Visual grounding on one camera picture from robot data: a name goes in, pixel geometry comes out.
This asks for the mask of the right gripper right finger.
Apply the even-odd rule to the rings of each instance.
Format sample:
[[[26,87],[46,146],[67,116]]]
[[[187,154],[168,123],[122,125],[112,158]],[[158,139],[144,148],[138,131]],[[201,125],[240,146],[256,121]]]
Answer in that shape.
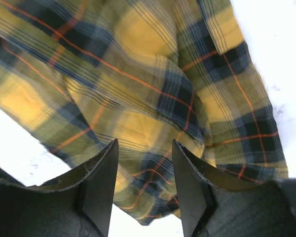
[[[185,237],[262,237],[257,185],[226,174],[172,143],[172,161]]]

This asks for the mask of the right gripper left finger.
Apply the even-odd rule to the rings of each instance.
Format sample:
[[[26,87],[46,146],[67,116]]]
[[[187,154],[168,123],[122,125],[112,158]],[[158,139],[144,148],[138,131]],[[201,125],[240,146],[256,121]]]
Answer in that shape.
[[[113,140],[90,160],[38,186],[32,236],[108,236],[118,155]]]

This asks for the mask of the yellow plaid long sleeve shirt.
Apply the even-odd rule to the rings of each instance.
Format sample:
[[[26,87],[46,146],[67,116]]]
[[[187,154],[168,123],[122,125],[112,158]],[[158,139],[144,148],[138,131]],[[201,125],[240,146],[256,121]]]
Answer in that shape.
[[[0,109],[71,167],[119,142],[114,204],[180,215],[178,140],[248,182],[286,178],[228,0],[0,0]]]

